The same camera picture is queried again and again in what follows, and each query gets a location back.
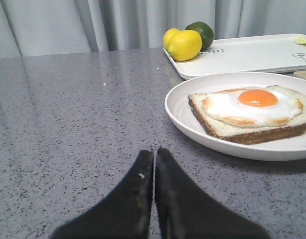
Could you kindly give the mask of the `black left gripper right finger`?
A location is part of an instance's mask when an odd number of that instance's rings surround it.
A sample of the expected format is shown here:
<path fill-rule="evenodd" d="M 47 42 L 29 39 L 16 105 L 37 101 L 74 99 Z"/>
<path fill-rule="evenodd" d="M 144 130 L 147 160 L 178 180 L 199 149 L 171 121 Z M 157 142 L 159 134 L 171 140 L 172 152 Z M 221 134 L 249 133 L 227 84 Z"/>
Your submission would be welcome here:
<path fill-rule="evenodd" d="M 155 202 L 163 239 L 269 238 L 260 225 L 206 194 L 165 148 L 156 157 Z"/>

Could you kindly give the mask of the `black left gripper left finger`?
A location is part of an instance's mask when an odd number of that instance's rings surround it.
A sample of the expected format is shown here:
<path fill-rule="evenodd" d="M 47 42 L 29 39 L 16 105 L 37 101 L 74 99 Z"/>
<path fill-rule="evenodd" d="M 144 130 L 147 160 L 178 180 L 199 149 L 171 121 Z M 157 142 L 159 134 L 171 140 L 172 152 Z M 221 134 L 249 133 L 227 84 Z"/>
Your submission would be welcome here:
<path fill-rule="evenodd" d="M 153 190 L 153 153 L 139 152 L 119 184 L 84 214 L 60 226 L 53 239 L 146 239 Z"/>

